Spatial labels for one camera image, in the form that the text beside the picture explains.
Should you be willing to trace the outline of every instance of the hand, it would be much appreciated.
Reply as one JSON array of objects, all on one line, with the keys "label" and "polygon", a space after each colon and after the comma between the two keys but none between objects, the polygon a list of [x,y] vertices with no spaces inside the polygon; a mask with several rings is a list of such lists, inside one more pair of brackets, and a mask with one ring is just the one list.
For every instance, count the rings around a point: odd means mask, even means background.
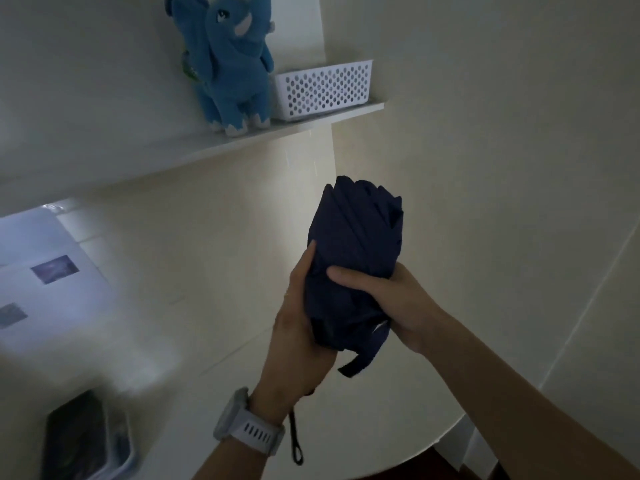
[{"label": "hand", "polygon": [[326,273],[339,285],[372,295],[384,313],[393,320],[391,329],[404,345],[414,352],[423,353],[423,337],[430,319],[444,311],[403,264],[396,263],[394,273],[388,280],[338,266],[329,267]]},{"label": "hand", "polygon": [[251,411],[272,424],[284,421],[293,406],[323,381],[337,352],[316,345],[304,309],[305,278],[315,241],[291,272],[289,288],[276,316],[262,377],[250,400]]}]

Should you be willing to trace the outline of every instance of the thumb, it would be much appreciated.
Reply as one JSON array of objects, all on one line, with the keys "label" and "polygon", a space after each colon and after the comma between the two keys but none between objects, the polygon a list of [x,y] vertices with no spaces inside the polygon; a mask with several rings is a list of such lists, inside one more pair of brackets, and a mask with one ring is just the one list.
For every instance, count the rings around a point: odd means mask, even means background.
[{"label": "thumb", "polygon": [[326,274],[332,282],[354,290],[366,291],[376,300],[389,286],[389,280],[340,266],[329,266]]}]

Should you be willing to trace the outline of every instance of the stuffed animal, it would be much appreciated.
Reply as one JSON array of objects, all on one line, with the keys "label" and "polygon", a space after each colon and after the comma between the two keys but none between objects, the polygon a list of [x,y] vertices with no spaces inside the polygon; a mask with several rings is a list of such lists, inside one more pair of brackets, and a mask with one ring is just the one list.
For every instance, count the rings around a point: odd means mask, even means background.
[{"label": "stuffed animal", "polygon": [[247,118],[268,128],[271,0],[164,0],[164,8],[184,37],[183,70],[211,127],[240,136]]}]

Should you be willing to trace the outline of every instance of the person's right arm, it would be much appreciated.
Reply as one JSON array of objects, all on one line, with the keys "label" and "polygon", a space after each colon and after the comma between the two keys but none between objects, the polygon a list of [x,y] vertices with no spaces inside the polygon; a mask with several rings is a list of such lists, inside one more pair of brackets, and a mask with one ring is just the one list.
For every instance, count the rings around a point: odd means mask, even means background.
[{"label": "person's right arm", "polygon": [[437,306],[402,264],[389,280],[335,266],[327,274],[377,300],[398,338],[433,364],[512,480],[640,479],[619,453]]}]

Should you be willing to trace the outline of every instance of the white plastic basket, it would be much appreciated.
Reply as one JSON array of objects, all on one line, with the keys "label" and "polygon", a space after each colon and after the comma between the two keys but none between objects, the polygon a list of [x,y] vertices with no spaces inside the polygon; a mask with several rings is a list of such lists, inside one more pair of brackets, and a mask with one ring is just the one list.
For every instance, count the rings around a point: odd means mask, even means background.
[{"label": "white plastic basket", "polygon": [[363,61],[277,75],[275,116],[293,121],[366,103],[372,65]]}]

